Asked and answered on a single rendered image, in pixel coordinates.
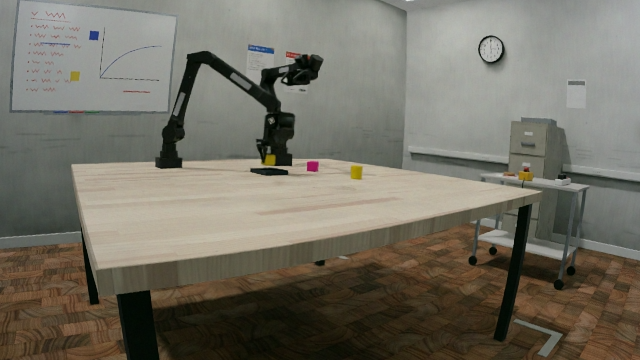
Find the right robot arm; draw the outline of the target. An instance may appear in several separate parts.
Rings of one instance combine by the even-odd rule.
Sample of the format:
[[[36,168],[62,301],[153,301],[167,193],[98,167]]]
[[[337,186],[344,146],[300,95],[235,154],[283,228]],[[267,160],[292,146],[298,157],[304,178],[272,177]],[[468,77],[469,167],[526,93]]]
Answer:
[[[288,138],[288,130],[283,129],[294,129],[295,114],[278,111],[281,107],[281,101],[279,99],[269,94],[266,90],[258,86],[256,83],[251,81],[249,78],[244,76],[242,73],[240,73],[235,68],[231,67],[225,61],[209,51],[187,54],[186,59],[186,68],[175,101],[172,115],[168,120],[167,126],[165,126],[162,130],[162,151],[160,151],[160,157],[155,157],[155,161],[183,161],[183,158],[178,157],[178,151],[176,151],[176,144],[174,143],[182,140],[185,136],[185,130],[183,128],[184,116],[201,63],[206,65],[209,64],[209,67],[217,71],[219,74],[224,76],[226,79],[231,81],[233,84],[238,86],[244,92],[261,103],[261,105],[266,107],[266,112],[272,112],[268,113],[268,115],[265,115],[264,126],[272,127],[272,129],[264,128],[263,140],[276,141],[276,143],[278,144],[285,143],[286,139]],[[278,126],[281,129],[274,129]]]

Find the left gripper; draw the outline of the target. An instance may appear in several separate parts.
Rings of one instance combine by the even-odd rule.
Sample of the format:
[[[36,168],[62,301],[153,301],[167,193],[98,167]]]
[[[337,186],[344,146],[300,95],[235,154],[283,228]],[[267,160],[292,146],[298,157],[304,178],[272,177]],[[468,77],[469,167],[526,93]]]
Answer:
[[[312,76],[309,76],[308,70],[291,71],[286,72],[280,81],[287,86],[308,85],[310,84],[311,77]],[[285,78],[287,78],[287,82],[283,81]]]

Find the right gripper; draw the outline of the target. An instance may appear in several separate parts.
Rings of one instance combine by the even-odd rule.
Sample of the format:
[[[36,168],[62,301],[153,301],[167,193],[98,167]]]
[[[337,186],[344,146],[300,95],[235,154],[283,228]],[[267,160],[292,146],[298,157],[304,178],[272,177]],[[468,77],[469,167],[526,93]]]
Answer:
[[[257,149],[259,151],[262,163],[265,162],[265,158],[266,158],[268,147],[270,147],[270,152],[273,155],[274,155],[274,150],[276,150],[275,159],[276,159],[278,153],[280,152],[280,150],[282,149],[282,145],[278,145],[278,143],[276,143],[276,141],[256,139],[256,142],[261,142],[261,144],[257,143]],[[262,144],[262,143],[264,143],[264,144]],[[265,147],[265,145],[268,146],[268,147]],[[262,154],[262,150],[263,150],[263,154]]]

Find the magenta cube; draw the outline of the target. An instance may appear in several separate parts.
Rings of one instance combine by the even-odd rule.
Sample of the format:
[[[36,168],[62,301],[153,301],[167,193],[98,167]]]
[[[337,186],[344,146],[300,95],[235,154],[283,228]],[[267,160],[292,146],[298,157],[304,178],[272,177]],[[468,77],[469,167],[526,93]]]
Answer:
[[[318,171],[318,168],[319,168],[319,162],[318,161],[308,161],[307,162],[307,171],[316,172],[316,171]]]

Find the yellow cylinder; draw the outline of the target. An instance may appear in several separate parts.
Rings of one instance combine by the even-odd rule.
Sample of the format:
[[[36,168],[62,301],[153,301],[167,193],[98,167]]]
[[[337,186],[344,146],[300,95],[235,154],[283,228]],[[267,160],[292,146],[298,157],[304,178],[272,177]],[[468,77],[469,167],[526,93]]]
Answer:
[[[363,166],[352,165],[351,166],[351,179],[362,179]]]

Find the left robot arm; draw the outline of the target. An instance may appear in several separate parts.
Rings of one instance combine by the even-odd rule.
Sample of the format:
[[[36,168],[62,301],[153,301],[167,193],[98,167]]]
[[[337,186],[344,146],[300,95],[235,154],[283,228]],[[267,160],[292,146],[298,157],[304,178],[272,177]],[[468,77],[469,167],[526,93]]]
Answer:
[[[312,58],[311,58],[312,57]],[[284,66],[280,66],[280,67],[275,67],[275,68],[265,68],[261,71],[261,81],[259,86],[261,86],[264,90],[268,91],[270,94],[274,95],[276,98],[276,93],[274,90],[274,83],[276,82],[277,78],[271,78],[268,80],[269,77],[279,77],[280,76],[284,76],[286,72],[291,72],[291,71],[299,71],[299,70],[309,70],[309,76],[311,77],[311,80],[316,80],[318,78],[318,72],[320,70],[320,67],[324,61],[324,59],[322,57],[320,57],[319,55],[314,55],[311,54],[309,61],[308,61],[308,54],[304,54],[304,55],[297,55],[295,58],[295,63],[293,64],[289,64],[289,65],[284,65]],[[296,65],[297,63],[297,65]],[[298,69],[298,70],[297,70]],[[314,71],[312,71],[314,70]],[[269,76],[269,77],[268,77]],[[265,81],[269,81],[266,82]],[[265,82],[264,82],[265,81]],[[288,130],[288,129],[283,129],[283,130]],[[288,141],[288,139],[292,139],[294,137],[294,129],[293,130],[288,130],[288,138],[286,139],[286,141]],[[287,142],[285,142],[284,144],[279,144],[282,145],[282,149],[280,150],[280,152],[278,153],[277,157],[292,157],[293,154],[288,154],[288,148],[287,147]]]

